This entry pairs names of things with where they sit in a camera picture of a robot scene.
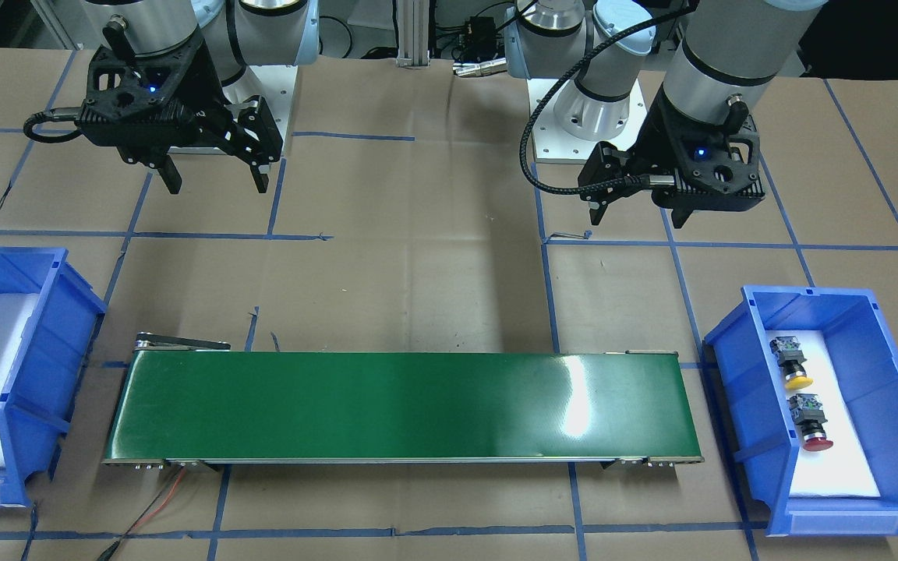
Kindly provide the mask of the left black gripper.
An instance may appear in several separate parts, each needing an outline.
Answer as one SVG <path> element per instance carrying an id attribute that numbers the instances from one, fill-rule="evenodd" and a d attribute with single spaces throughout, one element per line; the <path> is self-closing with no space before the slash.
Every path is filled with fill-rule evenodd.
<path id="1" fill-rule="evenodd" d="M 745 212 L 761 203 L 759 135 L 751 110 L 738 93 L 727 98 L 726 110 L 719 124 L 699 123 L 658 93 L 627 152 L 597 143 L 578 175 L 589 223 L 599 226 L 609 206 L 641 191 L 670 210 L 673 228 L 683 228 L 695 210 Z"/>

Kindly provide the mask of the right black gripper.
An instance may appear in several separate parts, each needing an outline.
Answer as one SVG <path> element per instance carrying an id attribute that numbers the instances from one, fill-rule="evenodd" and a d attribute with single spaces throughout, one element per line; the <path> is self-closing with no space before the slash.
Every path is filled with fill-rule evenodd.
<path id="1" fill-rule="evenodd" d="M 172 195 L 181 192 L 182 176 L 171 148 L 238 157 L 257 192 L 267 194 L 270 164 L 281 159 L 284 142 L 263 97 L 229 102 L 200 33 L 159 55 L 136 52 L 127 33 L 106 33 L 90 60 L 77 127 L 91 143 L 153 166 Z"/>

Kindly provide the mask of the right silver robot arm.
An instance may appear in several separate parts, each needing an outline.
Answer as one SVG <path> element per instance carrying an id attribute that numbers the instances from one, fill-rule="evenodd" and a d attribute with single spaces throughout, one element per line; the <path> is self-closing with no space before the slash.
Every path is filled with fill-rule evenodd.
<path id="1" fill-rule="evenodd" d="M 215 149 L 249 167 L 266 192 L 284 136 L 262 93 L 228 86 L 254 66 L 300 66 L 320 53 L 315 1 L 86 1 L 102 33 L 85 99 L 72 118 L 96 146 L 115 148 L 178 194 L 171 150 Z"/>

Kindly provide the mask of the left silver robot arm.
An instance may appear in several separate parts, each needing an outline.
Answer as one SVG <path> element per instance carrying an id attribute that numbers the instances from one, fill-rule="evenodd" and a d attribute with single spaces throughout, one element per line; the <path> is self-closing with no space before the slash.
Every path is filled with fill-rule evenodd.
<path id="1" fill-rule="evenodd" d="M 504 31 L 508 73 L 552 79 L 521 132 L 519 166 L 539 191 L 577 196 L 601 224 L 620 199 L 649 192 L 682 228 L 694 212 L 746 212 L 765 196 L 752 110 L 821 1 L 699 1 L 654 16 L 635 1 L 517 1 Z M 677 53 L 635 141 L 614 136 L 660 24 L 687 18 Z M 592 144 L 575 187 L 532 174 L 528 146 L 539 117 Z"/>

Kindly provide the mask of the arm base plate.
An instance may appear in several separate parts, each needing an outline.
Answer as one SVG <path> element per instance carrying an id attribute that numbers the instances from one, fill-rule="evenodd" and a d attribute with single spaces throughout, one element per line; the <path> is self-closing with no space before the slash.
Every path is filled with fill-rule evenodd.
<path id="1" fill-rule="evenodd" d="M 538 164 L 584 164 L 601 141 L 602 132 L 616 132 L 606 139 L 618 150 L 637 142 L 646 118 L 646 103 L 639 81 L 628 98 L 616 104 L 574 101 L 564 91 L 556 93 L 539 114 L 530 139 Z"/>
<path id="2" fill-rule="evenodd" d="M 284 153 L 296 81 L 296 67 L 256 66 L 222 86 L 213 64 L 196 62 L 178 91 L 184 117 L 161 142 L 173 150 L 220 150 L 263 174 Z"/>

